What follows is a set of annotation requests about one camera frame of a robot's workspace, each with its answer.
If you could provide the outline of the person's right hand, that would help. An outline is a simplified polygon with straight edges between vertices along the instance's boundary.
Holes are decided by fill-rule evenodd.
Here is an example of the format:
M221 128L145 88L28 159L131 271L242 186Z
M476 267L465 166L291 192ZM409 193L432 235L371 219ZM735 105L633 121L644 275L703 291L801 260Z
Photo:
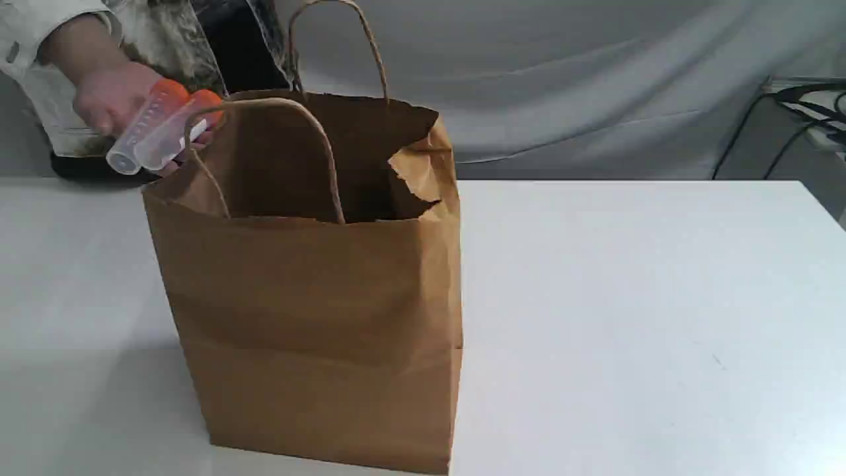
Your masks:
M73 109L85 123L107 138L119 139L145 108L154 88L184 87L145 64L121 61L64 67L75 86Z

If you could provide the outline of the person's right forearm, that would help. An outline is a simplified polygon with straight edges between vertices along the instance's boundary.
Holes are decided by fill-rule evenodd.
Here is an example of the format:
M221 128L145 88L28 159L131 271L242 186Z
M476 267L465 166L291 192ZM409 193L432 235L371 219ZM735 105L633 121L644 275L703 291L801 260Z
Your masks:
M74 85L129 63L104 21L82 13L57 27L39 47L38 61L56 67Z

